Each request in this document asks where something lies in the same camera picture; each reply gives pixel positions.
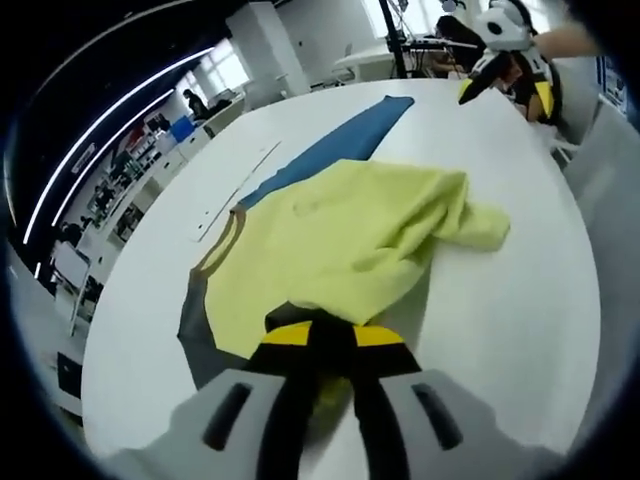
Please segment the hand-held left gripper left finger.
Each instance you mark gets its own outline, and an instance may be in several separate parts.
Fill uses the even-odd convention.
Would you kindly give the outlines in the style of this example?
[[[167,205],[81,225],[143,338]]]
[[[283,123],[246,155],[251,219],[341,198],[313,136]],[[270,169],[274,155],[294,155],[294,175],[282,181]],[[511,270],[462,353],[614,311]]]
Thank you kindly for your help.
[[[295,479],[318,392],[311,322],[268,333],[173,412],[147,446],[107,459],[110,479]]]

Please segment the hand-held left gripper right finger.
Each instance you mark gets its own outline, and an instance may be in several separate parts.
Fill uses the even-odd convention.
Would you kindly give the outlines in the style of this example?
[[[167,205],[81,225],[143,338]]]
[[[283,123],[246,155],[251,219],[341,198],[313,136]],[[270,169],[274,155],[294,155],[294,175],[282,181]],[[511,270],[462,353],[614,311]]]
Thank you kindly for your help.
[[[372,479],[497,479],[505,451],[489,410],[382,326],[352,326],[349,379]]]

